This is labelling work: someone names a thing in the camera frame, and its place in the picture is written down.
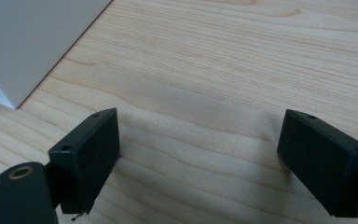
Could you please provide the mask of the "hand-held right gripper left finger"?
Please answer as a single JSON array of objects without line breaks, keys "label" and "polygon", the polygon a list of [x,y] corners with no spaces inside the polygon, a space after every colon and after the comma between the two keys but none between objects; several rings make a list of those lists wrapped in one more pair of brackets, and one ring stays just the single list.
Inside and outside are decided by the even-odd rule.
[{"label": "hand-held right gripper left finger", "polygon": [[120,157],[117,110],[96,112],[48,151],[52,201],[65,214],[92,209]]}]

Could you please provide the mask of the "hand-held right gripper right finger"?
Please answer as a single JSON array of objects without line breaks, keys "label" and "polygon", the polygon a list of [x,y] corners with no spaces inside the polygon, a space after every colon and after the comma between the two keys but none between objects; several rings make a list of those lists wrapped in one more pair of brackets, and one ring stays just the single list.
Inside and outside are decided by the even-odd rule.
[{"label": "hand-held right gripper right finger", "polygon": [[310,114],[285,112],[278,157],[334,217],[358,217],[358,141]]}]

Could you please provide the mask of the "white folded paper box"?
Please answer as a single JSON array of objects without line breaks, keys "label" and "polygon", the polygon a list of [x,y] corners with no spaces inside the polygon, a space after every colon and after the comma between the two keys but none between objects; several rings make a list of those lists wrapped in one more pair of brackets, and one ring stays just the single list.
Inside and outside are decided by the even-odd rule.
[{"label": "white folded paper box", "polygon": [[0,104],[17,108],[112,0],[0,0]]}]

